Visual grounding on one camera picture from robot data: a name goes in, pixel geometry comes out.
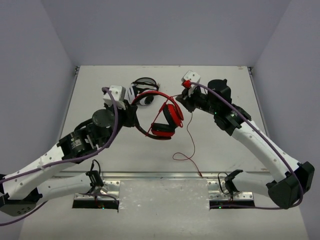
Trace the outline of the red black headphones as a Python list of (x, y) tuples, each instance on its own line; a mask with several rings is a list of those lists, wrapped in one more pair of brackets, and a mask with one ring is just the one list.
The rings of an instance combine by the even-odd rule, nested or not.
[[(139, 132), (141, 132), (146, 137), (149, 137), (154, 140), (159, 141), (167, 141), (172, 138), (175, 134), (176, 128), (183, 127), (184, 116), (182, 113), (181, 108), (174, 100), (174, 96), (169, 96), (163, 92), (151, 90), (147, 92), (143, 92), (136, 96), (132, 101), (131, 105), (137, 105), (140, 100), (145, 99), (147, 97), (154, 97), (154, 96), (161, 96), (166, 99), (166, 101), (160, 107), (158, 114), (156, 115), (153, 122), (150, 124), (149, 129), (146, 131), (144, 130), (138, 120), (135, 124), (135, 127)], [(157, 123), (155, 122), (160, 113), (163, 113), (167, 123)]]

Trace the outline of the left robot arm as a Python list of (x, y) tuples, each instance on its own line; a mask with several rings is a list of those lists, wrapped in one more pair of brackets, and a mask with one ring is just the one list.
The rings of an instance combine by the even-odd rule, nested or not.
[(137, 109), (128, 103), (124, 109), (105, 106), (26, 167), (1, 175), (1, 212), (17, 217), (55, 198), (71, 194), (100, 195), (105, 184), (97, 170), (68, 178), (52, 177), (108, 148), (122, 127), (134, 126)]

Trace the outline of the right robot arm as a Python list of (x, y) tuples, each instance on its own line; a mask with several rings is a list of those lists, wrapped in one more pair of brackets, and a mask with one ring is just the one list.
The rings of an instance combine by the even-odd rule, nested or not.
[(227, 80), (211, 80), (204, 86), (188, 79), (181, 84), (184, 90), (176, 100), (191, 113), (199, 109), (211, 114), (215, 124), (245, 146), (269, 172), (267, 176), (255, 176), (237, 169), (226, 174), (227, 194), (233, 197), (239, 192), (250, 191), (264, 195), (276, 204), (276, 210), (300, 205), (311, 188), (315, 167), (285, 153), (258, 128), (243, 108), (233, 104)]

